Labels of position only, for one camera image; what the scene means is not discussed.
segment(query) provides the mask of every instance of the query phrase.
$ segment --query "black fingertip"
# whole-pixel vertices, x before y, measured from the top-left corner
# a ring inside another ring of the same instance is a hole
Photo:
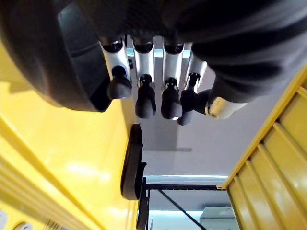
[[[179,93],[173,88],[164,90],[162,94],[161,114],[165,119],[178,119],[182,116]]]
[[[138,100],[135,104],[136,116],[149,119],[155,115],[157,108],[154,97],[154,89],[151,86],[146,85],[139,88]]]
[[[107,95],[111,100],[131,97],[131,82],[124,76],[113,78],[108,85]]]

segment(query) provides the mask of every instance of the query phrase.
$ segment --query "yellow louvered panel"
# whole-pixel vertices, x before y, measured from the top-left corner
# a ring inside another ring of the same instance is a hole
[[[242,230],[307,230],[307,67],[222,188]]]
[[[297,94],[283,112],[280,123],[285,130],[307,152],[307,98]]]
[[[231,197],[233,206],[237,207],[237,218],[240,220],[239,223],[243,229],[257,230],[257,221],[253,214],[250,204],[244,194],[244,191],[239,183],[233,181],[228,190],[229,196]]]
[[[274,214],[270,210],[270,207],[261,192],[261,188],[253,177],[251,170],[247,167],[243,167],[239,173],[238,179],[240,180],[242,188],[251,204],[256,220],[259,223],[259,228],[262,230],[281,229],[279,228],[277,221],[274,218]]]

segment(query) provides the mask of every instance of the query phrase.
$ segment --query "black fabric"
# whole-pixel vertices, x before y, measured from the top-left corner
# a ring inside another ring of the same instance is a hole
[[[284,85],[306,63],[307,0],[102,0],[99,9],[85,2],[99,36],[192,42],[217,75],[214,88],[224,90],[216,95],[234,102]]]

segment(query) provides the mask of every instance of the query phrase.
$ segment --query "metal rod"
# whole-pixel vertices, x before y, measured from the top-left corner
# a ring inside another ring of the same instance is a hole
[[[218,189],[216,185],[207,184],[147,184],[148,190],[207,190],[207,191],[224,191]]]
[[[192,220],[198,227],[200,227],[201,230],[207,230],[204,226],[202,226],[196,219],[194,219],[192,216],[190,216],[179,204],[177,204],[172,198],[170,198],[168,195],[166,195],[162,190],[158,189],[158,191],[166,198],[168,199],[173,205],[175,205],[180,211],[182,211],[190,220]]]
[[[146,230],[148,230],[148,226],[149,226],[149,200],[150,200],[150,190],[148,190],[148,196],[147,196],[147,207],[148,207],[148,212],[147,212],[147,225],[146,225]]]

